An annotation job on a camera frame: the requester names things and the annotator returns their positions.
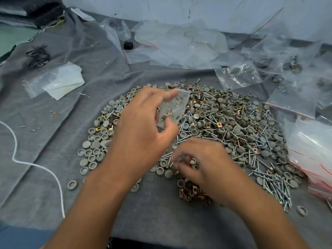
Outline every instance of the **small black object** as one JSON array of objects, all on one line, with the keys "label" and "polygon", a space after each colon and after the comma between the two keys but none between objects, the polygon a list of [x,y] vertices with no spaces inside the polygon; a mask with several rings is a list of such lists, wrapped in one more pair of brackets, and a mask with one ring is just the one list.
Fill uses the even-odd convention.
[{"label": "small black object", "polygon": [[51,57],[45,50],[47,45],[43,45],[41,47],[33,47],[34,50],[28,51],[25,55],[29,58],[32,58],[29,63],[29,68],[40,68],[46,65]]},{"label": "small black object", "polygon": [[123,44],[123,48],[125,50],[132,50],[134,48],[134,45],[130,41],[125,41],[125,43]]}]

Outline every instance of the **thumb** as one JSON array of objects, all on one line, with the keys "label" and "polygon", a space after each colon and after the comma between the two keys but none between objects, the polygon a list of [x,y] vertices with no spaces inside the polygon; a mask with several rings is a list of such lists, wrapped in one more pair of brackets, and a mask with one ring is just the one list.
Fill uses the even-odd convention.
[{"label": "thumb", "polygon": [[179,133],[179,127],[167,117],[164,122],[164,130],[159,134],[161,142],[165,146],[171,145],[172,141],[176,138]]},{"label": "thumb", "polygon": [[194,170],[189,165],[182,162],[174,162],[173,167],[177,169],[182,176],[189,178],[190,181],[194,182],[197,185],[201,184],[202,176],[198,170]]}]

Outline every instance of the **forearm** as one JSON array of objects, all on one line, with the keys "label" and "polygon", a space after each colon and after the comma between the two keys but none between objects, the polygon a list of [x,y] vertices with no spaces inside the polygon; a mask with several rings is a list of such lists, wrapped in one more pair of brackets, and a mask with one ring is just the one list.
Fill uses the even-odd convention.
[{"label": "forearm", "polygon": [[288,220],[280,204],[256,186],[245,189],[251,201],[239,205],[236,212],[249,228],[257,247],[260,249],[309,248]]},{"label": "forearm", "polygon": [[92,171],[44,249],[106,248],[115,218],[128,192],[125,183],[117,182],[103,168]]}]

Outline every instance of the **bundle of black wire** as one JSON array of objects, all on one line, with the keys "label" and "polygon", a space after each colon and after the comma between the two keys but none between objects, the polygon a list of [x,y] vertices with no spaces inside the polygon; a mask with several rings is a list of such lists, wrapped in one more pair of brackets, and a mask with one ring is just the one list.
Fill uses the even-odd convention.
[{"label": "bundle of black wire", "polygon": [[40,68],[45,66],[50,60],[51,57],[45,50],[47,45],[41,47],[34,47],[32,51],[28,51],[25,55],[29,58],[32,58],[29,63],[29,68]]}]

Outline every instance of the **hand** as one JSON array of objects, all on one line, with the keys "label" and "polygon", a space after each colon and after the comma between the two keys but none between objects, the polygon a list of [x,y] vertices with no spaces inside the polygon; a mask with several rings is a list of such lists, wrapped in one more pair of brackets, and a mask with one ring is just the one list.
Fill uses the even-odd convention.
[{"label": "hand", "polygon": [[159,133],[155,116],[160,104],[172,100],[177,94],[177,90],[145,87],[123,109],[102,164],[112,179],[126,181],[131,188],[168,149],[179,128],[166,118],[165,129]]},{"label": "hand", "polygon": [[[182,155],[185,155],[184,160],[177,162]],[[199,163],[197,170],[188,166],[192,158]],[[236,210],[242,205],[248,188],[259,191],[259,187],[237,166],[220,143],[190,138],[174,150],[171,161],[181,175],[230,209]]]}]

